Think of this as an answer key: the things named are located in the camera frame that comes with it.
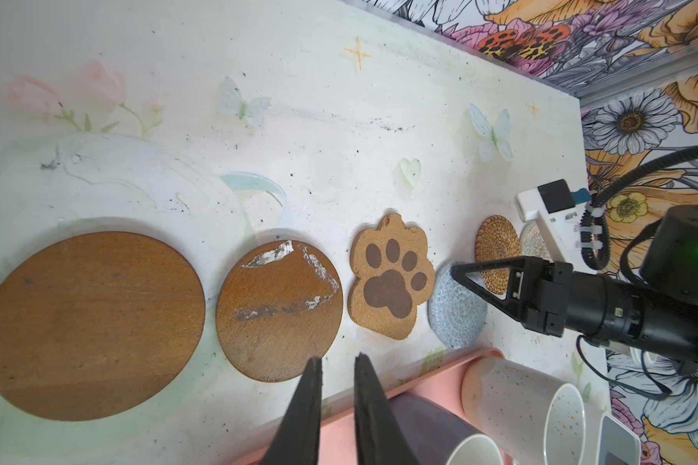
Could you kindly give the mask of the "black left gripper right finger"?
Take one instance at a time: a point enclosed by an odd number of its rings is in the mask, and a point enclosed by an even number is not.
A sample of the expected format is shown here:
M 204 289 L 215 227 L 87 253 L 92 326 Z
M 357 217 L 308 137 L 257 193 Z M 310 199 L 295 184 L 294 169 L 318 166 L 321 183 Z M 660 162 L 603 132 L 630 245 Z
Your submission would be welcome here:
M 370 358 L 359 354 L 354 368 L 354 422 L 360 465 L 418 464 L 397 424 Z

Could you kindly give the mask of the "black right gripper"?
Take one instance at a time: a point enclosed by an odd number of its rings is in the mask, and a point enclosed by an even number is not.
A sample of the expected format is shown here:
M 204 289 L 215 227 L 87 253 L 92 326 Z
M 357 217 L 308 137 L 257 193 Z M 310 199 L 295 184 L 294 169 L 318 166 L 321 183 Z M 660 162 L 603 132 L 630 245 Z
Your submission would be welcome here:
M 453 265 L 452 278 L 525 329 L 561 337 L 576 331 L 610 344 L 631 339 L 631 291 L 569 263 L 517 257 Z

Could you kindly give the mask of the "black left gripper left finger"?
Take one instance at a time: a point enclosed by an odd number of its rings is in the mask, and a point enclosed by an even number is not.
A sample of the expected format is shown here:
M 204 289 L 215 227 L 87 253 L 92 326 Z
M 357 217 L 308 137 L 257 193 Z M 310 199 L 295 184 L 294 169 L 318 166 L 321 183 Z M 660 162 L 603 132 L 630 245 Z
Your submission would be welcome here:
M 311 358 L 261 465 L 318 463 L 322 386 L 322 360 Z

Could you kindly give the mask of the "grey-blue woven round coaster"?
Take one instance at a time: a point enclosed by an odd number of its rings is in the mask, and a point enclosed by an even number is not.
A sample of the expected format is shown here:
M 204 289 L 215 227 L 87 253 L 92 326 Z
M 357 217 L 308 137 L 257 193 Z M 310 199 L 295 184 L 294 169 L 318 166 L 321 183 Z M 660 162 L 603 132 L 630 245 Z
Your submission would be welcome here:
M 434 291 L 428 300 L 428 323 L 437 338 L 450 349 L 473 347 L 488 316 L 488 304 L 458 283 L 449 262 L 436 273 Z

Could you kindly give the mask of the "multicolour zigzag round coaster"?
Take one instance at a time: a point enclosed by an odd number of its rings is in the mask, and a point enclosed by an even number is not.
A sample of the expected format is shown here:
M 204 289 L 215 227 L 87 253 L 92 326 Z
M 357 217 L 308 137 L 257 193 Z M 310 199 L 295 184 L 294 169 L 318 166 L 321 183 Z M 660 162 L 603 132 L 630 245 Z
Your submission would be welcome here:
M 528 222 L 525 224 L 523 227 L 523 232 L 520 236 L 520 243 L 524 256 L 537 257 L 545 261 L 552 261 L 551 254 L 535 222 Z

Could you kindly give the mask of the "woven rattan round coaster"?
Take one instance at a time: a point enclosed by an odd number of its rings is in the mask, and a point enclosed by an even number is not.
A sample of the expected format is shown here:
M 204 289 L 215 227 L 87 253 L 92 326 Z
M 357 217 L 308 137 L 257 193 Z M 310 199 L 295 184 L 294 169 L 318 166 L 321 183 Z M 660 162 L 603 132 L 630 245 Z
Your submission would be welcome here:
M 478 263 L 516 258 L 522 255 L 519 236 L 512 223 L 505 217 L 488 217 L 479 228 L 475 241 L 475 260 Z M 485 287 L 502 296 L 507 291 L 509 269 L 493 269 L 482 272 Z

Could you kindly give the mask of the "cork paw print coaster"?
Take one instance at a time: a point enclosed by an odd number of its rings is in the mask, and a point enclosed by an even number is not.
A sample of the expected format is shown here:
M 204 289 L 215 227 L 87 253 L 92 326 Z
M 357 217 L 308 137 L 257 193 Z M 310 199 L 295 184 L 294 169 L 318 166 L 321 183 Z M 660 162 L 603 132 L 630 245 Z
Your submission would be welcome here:
M 408 337 L 418 307 L 434 291 L 435 271 L 424 230 L 390 213 L 376 228 L 357 234 L 350 267 L 356 277 L 347 300 L 351 320 L 391 339 Z

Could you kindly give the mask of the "dark wooden scratched coaster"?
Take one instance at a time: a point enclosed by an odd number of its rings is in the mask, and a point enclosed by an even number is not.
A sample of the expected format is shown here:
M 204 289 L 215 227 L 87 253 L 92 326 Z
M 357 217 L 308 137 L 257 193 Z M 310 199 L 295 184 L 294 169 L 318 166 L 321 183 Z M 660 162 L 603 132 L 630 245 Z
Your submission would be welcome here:
M 246 377 L 278 383 L 322 358 L 339 333 L 339 274 L 313 245 L 295 239 L 261 245 L 229 271 L 216 306 L 223 352 Z

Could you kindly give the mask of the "plain brown wooden coaster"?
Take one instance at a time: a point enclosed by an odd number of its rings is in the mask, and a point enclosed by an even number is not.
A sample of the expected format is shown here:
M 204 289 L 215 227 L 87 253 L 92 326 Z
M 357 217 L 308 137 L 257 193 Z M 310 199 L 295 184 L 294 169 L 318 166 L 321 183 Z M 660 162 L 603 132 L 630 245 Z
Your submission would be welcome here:
M 166 243 L 131 232 L 63 240 L 0 284 L 0 395 L 47 420 L 125 412 L 180 374 L 205 315 L 196 271 Z

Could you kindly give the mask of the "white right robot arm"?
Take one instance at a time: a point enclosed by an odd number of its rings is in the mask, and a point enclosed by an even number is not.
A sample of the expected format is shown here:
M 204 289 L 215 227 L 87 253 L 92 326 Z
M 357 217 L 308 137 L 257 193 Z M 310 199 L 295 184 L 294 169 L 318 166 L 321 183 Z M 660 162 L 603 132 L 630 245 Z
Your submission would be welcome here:
M 622 279 L 569 263 L 517 257 L 455 265 L 452 278 L 525 329 L 591 343 L 620 343 L 698 367 L 698 205 L 676 205 L 634 245 L 651 244 L 637 274 Z

